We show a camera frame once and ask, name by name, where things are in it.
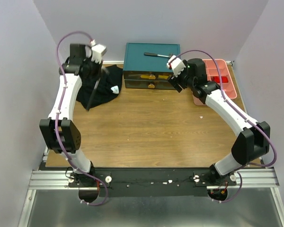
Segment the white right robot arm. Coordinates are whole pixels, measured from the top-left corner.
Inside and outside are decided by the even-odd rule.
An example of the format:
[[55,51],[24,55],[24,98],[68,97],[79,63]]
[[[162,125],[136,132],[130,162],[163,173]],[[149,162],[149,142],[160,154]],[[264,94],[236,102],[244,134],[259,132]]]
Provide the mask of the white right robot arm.
[[213,109],[233,130],[237,137],[230,153],[212,164],[206,180],[220,185],[225,177],[269,151],[270,126],[250,117],[221,90],[215,81],[209,81],[202,59],[181,60],[172,56],[167,68],[173,71],[168,81],[178,91],[191,89],[193,95]]

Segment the clear drawer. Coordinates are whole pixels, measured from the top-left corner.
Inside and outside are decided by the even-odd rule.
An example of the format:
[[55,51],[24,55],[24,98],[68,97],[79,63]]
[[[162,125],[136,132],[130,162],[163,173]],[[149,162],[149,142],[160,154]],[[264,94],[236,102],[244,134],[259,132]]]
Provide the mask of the clear drawer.
[[126,88],[134,89],[161,89],[175,90],[175,88],[165,80],[125,80]]
[[136,80],[168,80],[172,76],[169,72],[123,71],[124,79]]

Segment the black handled claw hammer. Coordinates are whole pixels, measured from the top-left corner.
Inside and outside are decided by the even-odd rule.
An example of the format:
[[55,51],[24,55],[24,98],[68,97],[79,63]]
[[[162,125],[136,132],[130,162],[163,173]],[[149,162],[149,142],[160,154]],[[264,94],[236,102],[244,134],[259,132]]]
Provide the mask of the black handled claw hammer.
[[144,52],[144,56],[150,56],[150,57],[162,57],[162,58],[171,58],[173,54],[170,55],[162,55],[162,54],[156,54],[156,53],[150,53],[150,52]]

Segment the pink compartment tray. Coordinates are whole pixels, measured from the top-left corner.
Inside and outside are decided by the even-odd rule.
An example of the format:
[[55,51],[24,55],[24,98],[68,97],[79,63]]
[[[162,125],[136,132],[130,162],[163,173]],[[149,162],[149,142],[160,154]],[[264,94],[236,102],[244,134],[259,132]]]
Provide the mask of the pink compartment tray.
[[[231,77],[226,61],[223,59],[216,59],[215,61],[221,73],[223,91],[230,99],[237,98],[237,91],[234,86],[234,83],[233,83],[233,80],[232,80],[232,77]],[[218,85],[220,85],[220,78],[219,78],[218,71],[217,71],[217,68],[213,60],[203,59],[203,62],[205,63],[207,80],[214,81]]]

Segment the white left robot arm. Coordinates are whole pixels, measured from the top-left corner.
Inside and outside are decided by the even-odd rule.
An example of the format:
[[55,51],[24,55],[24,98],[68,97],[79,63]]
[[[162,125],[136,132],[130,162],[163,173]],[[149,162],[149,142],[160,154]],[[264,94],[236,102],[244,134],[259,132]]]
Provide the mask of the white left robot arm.
[[95,42],[70,44],[70,56],[65,62],[58,61],[60,83],[55,103],[48,117],[39,123],[46,146],[66,159],[86,187],[101,180],[80,148],[81,134],[73,122],[73,112],[82,80],[95,77],[99,84],[106,51],[104,45]]

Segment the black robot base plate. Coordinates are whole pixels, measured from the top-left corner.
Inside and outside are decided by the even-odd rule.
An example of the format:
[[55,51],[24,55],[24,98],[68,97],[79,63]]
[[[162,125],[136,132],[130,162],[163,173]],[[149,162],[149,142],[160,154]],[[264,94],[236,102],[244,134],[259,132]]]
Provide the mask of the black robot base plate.
[[236,185],[233,172],[225,176],[205,167],[96,167],[90,178],[69,173],[68,186],[79,189],[86,201],[100,197],[197,196],[224,200],[229,186]]

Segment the teal drawer cabinet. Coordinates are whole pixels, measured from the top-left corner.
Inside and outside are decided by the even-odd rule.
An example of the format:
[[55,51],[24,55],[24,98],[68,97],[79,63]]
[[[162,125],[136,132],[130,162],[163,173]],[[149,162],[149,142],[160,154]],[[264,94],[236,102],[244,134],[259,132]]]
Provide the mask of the teal drawer cabinet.
[[178,55],[179,44],[127,43],[123,71],[173,72],[166,66],[168,58],[144,56],[144,52]]

